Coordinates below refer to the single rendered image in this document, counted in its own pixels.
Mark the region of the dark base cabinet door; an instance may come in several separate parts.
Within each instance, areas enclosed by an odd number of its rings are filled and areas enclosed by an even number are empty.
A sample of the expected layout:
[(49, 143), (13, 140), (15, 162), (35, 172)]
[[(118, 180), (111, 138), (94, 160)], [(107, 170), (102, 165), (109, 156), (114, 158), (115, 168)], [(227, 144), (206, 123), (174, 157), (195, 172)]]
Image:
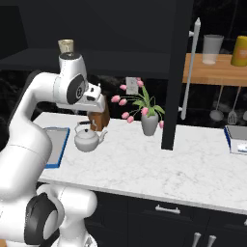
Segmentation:
[(205, 229), (183, 223), (131, 223), (128, 228), (128, 247), (192, 247), (194, 233), (203, 234)]
[(211, 235), (216, 237), (211, 247), (247, 247), (247, 233), (213, 228), (206, 230), (201, 247), (207, 247)]

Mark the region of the blue grey kitchen scale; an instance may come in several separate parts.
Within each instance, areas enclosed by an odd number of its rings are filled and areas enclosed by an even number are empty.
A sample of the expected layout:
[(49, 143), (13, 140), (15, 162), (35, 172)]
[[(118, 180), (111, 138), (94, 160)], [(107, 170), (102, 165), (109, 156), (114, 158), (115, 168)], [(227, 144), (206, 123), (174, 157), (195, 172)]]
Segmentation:
[(247, 126), (226, 125), (224, 133), (230, 153), (247, 155)]

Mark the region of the dark wall cabinet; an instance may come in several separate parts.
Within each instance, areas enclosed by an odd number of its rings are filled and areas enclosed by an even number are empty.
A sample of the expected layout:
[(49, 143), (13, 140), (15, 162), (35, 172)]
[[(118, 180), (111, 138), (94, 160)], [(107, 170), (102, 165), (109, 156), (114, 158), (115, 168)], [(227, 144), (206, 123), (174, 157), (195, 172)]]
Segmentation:
[(0, 0), (18, 6), (28, 47), (4, 69), (59, 69), (58, 41), (74, 40), (89, 74), (165, 78), (176, 0)]

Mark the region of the blue rimmed grey tray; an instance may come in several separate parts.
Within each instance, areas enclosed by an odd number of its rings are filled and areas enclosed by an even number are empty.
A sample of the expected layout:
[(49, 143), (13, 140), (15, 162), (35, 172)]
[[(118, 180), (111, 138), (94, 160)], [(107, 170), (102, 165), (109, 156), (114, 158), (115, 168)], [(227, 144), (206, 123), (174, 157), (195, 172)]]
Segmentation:
[(52, 152), (45, 168), (56, 169), (60, 167), (70, 129), (68, 127), (46, 127), (45, 131), (52, 142)]

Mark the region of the yellow jar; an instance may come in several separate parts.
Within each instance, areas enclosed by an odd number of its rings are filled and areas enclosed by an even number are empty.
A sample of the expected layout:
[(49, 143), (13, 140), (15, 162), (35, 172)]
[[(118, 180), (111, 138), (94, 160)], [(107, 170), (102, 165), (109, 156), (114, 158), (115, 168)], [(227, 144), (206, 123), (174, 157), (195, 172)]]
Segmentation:
[(235, 42), (231, 64), (236, 67), (247, 66), (247, 36), (238, 36)]

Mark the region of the hanging silver spatula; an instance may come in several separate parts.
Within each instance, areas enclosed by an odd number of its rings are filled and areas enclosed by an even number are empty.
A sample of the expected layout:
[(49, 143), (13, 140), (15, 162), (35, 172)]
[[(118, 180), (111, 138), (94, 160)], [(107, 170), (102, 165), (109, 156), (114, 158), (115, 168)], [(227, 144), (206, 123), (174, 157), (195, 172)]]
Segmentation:
[(240, 91), (241, 91), (241, 87), (238, 87), (237, 93), (236, 93), (236, 96), (235, 96), (235, 100), (234, 100), (234, 104), (233, 104), (233, 109), (228, 115), (228, 124), (230, 124), (230, 125), (235, 125), (237, 123), (237, 115), (236, 115), (236, 113), (234, 111), (234, 108), (236, 106)]

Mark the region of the hanging silver ladle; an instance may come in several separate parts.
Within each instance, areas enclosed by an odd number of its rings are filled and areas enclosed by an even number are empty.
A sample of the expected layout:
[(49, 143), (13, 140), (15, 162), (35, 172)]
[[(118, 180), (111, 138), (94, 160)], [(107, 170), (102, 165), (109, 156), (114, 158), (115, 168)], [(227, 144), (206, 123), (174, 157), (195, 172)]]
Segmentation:
[(216, 108), (214, 110), (212, 110), (209, 114), (210, 118), (216, 122), (220, 122), (223, 120), (224, 118), (224, 114), (218, 109), (219, 107), (219, 103), (220, 103), (220, 99), (221, 99), (221, 95), (222, 95), (222, 92), (223, 92), (223, 88), (224, 86), (221, 86), (220, 88), (220, 93), (219, 93), (219, 97), (218, 97), (218, 100), (217, 100), (217, 104), (216, 104)]

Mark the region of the pink tulips in grey vase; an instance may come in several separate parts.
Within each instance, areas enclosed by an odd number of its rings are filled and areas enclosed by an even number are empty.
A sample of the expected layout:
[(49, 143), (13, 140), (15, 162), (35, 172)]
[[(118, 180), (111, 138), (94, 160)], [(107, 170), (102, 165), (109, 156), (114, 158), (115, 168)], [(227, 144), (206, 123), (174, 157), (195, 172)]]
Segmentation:
[(130, 102), (132, 106), (136, 106), (135, 110), (123, 112), (122, 119), (131, 124), (134, 122), (135, 116), (140, 113), (143, 133), (146, 136), (152, 136), (158, 127), (163, 127), (164, 121), (162, 117), (165, 114), (165, 110), (156, 104), (154, 96), (149, 95), (140, 77), (134, 77), (133, 80), (134, 85), (140, 91), (136, 95), (115, 95), (111, 98), (111, 102), (118, 103), (120, 106), (125, 106)]

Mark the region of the clear glass cup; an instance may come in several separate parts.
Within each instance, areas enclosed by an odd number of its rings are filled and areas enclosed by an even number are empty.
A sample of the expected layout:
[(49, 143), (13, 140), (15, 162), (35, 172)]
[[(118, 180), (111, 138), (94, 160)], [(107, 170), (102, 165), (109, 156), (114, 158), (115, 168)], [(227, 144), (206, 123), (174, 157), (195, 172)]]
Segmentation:
[(203, 63), (214, 65), (221, 49), (224, 37), (221, 35), (204, 35)]

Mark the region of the brown wooden knife block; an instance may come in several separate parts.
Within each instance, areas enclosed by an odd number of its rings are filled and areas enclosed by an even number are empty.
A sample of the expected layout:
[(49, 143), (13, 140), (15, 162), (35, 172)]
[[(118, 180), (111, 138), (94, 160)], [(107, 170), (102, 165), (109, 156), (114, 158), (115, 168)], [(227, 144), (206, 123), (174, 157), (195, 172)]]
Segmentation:
[(91, 130), (93, 131), (101, 131), (109, 124), (110, 114), (108, 105), (105, 105), (105, 110), (102, 113), (88, 112), (87, 115), (90, 121), (95, 121), (95, 123), (91, 124)]

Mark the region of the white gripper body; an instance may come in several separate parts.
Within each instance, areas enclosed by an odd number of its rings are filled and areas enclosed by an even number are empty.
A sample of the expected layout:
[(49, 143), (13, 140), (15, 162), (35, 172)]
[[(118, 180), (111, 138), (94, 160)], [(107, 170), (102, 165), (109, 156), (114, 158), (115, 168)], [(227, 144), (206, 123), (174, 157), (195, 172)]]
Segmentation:
[(61, 109), (101, 113), (105, 110), (105, 99), (103, 95), (100, 95), (97, 100), (93, 101), (87, 100), (85, 97), (82, 97), (74, 104), (57, 103), (57, 106)]

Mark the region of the wooden wall shelf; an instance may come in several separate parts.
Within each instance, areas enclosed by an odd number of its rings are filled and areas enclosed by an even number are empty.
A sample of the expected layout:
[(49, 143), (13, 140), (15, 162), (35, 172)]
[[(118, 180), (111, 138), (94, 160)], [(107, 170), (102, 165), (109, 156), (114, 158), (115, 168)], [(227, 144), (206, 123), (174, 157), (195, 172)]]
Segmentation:
[(247, 67), (232, 66), (231, 55), (220, 54), (214, 65), (204, 64), (202, 58), (202, 54), (195, 54), (190, 79), (192, 84), (247, 87)]

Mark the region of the beige mug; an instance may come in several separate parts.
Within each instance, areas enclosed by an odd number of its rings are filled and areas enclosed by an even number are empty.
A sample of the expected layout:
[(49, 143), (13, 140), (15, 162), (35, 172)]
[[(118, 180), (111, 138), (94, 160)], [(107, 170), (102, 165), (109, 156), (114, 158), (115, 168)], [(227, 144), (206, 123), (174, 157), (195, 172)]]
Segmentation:
[(58, 45), (62, 53), (73, 51), (73, 40), (59, 40)]

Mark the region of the dark drawer front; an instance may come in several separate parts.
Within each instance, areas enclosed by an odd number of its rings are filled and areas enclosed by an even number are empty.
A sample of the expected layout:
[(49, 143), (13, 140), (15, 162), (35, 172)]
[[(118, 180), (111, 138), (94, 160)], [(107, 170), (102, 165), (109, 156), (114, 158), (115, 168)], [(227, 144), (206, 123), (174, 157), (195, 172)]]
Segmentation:
[(95, 192), (97, 198), (96, 211), (88, 218), (89, 222), (109, 227), (116, 220), (127, 214), (127, 198), (104, 192)]
[[(169, 212), (156, 211), (155, 207), (157, 205), (166, 208), (178, 207), (180, 210), (180, 214), (177, 215)], [(209, 221), (209, 211), (204, 208), (152, 201), (147, 199), (138, 199), (132, 197), (128, 198), (128, 212), (147, 216), (154, 216), (158, 217), (159, 219), (167, 218), (171, 220), (177, 220), (201, 226), (206, 225)]]
[(244, 226), (246, 219), (247, 215), (213, 210), (209, 214), (208, 225), (213, 228), (247, 233), (247, 226)]

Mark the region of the grey wall outlet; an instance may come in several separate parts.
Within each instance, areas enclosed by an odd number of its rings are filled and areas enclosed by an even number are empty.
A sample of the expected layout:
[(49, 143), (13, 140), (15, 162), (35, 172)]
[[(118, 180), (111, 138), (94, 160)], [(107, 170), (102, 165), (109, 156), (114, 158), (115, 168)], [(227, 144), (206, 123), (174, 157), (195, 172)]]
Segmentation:
[(128, 95), (137, 95), (139, 91), (139, 87), (137, 84), (137, 79), (135, 77), (127, 77), (125, 79), (126, 84), (126, 93)]

